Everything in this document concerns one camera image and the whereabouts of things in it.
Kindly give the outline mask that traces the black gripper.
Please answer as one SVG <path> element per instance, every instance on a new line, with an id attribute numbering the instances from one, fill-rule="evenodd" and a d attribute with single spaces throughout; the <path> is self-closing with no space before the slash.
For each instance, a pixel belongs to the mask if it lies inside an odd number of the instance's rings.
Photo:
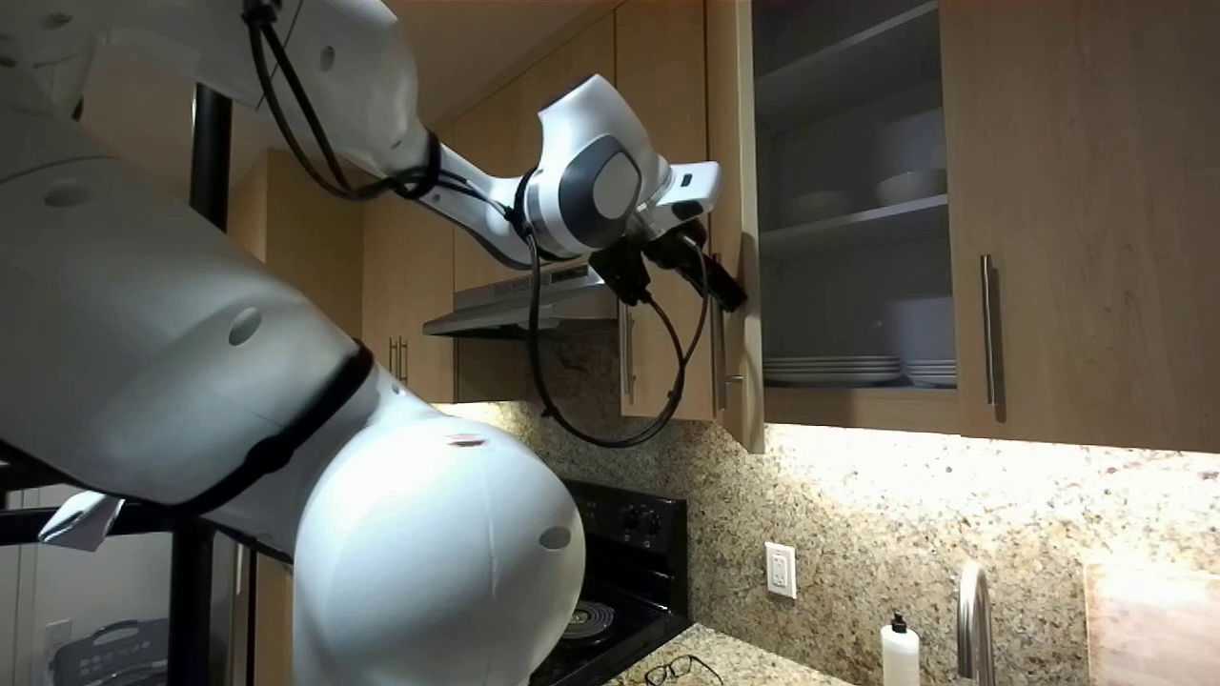
<path id="1" fill-rule="evenodd" d="M 618 302 L 648 302 L 648 272 L 676 272 L 701 297 L 713 297 L 724 314 L 747 302 L 747 291 L 705 253 L 705 226 L 687 220 L 656 241 L 625 237 L 592 255 L 592 272 L 614 291 Z"/>

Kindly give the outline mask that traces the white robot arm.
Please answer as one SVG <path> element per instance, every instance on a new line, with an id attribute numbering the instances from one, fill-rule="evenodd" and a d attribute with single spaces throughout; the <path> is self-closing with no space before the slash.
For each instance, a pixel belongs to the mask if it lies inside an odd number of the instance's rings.
<path id="1" fill-rule="evenodd" d="M 384 0 L 0 0 L 0 442 L 67 481 L 44 535 L 98 546 L 146 503 L 293 569 L 293 686 L 527 686 L 586 570 L 564 481 L 412 396 L 371 348 L 75 118 L 142 51 L 399 195 L 512 267 L 637 244 L 691 262 L 719 171 L 672 162 L 601 77 L 502 180 L 415 114 Z"/>

